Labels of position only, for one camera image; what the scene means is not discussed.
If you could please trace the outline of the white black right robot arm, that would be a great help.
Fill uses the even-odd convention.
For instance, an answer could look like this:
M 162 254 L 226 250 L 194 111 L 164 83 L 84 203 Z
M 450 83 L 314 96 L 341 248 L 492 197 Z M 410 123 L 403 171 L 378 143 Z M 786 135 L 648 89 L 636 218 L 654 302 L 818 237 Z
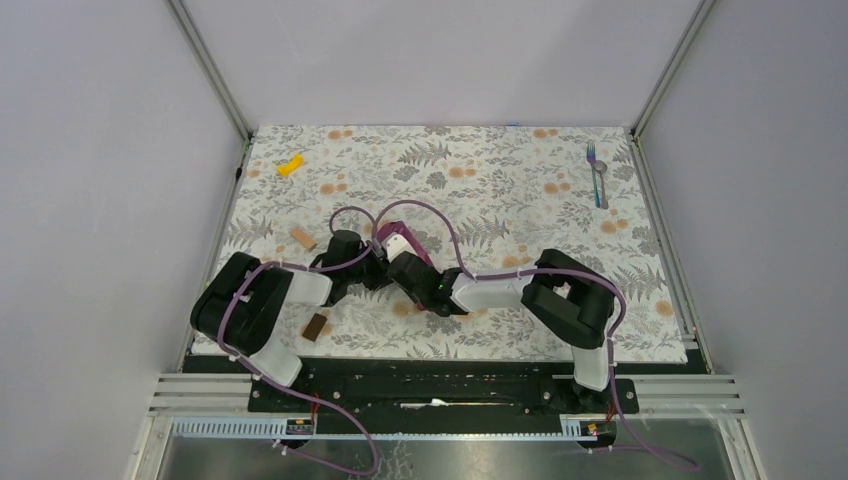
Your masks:
M 491 309 L 531 314 L 570 346 L 577 405 L 597 412 L 612 400 L 607 337 L 620 291 L 563 252 L 545 249 L 528 269 L 476 275 L 459 267 L 440 271 L 403 252 L 387 275 L 414 303 L 442 317 Z

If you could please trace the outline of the iridescent fork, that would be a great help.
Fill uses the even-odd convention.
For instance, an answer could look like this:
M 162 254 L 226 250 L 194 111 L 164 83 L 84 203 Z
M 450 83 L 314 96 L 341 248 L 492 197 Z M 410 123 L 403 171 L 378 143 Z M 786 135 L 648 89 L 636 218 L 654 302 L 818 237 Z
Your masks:
M 596 165 L 596 152 L 595 152 L 595 143 L 593 141 L 589 141 L 586 146 L 586 160 L 590 166 L 591 170 L 591 178 L 593 183 L 594 190 L 594 200 L 597 208 L 601 207 L 601 195 L 600 188 L 598 184 L 597 170 L 595 168 Z

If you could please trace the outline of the silver spoon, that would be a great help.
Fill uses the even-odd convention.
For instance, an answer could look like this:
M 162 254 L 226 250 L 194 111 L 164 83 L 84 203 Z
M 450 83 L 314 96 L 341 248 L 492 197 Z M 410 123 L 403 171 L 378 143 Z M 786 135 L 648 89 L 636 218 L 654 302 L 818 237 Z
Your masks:
M 609 208 L 608 199 L 606 196 L 606 185 L 605 185 L 605 174 L 607 172 L 607 165 L 602 160 L 596 160 L 594 163 L 594 171 L 597 177 L 598 188 L 599 188 L 599 202 L 600 207 L 604 210 Z

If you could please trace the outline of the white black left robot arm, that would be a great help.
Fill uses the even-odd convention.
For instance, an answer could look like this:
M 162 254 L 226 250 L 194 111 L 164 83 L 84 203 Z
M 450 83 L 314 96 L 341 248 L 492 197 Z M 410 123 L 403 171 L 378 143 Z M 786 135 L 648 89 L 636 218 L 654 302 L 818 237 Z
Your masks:
M 193 306 L 190 324 L 234 361 L 272 386 L 288 411 L 309 401 L 299 377 L 302 361 L 275 333 L 287 305 L 330 307 L 353 285 L 375 290 L 389 283 L 386 249 L 350 230 L 332 234 L 327 250 L 308 265 L 261 262 L 245 252 L 230 256 Z

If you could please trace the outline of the purple cloth napkin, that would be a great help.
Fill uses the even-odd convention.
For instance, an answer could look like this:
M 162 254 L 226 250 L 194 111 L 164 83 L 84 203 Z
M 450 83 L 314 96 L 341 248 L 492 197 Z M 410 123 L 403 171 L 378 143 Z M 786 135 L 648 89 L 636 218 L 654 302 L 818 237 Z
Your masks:
M 383 247 L 389 263 L 400 253 L 409 252 L 435 267 L 429 254 L 415 238 L 412 231 L 401 221 L 389 222 L 380 227 L 376 233 L 376 239 Z

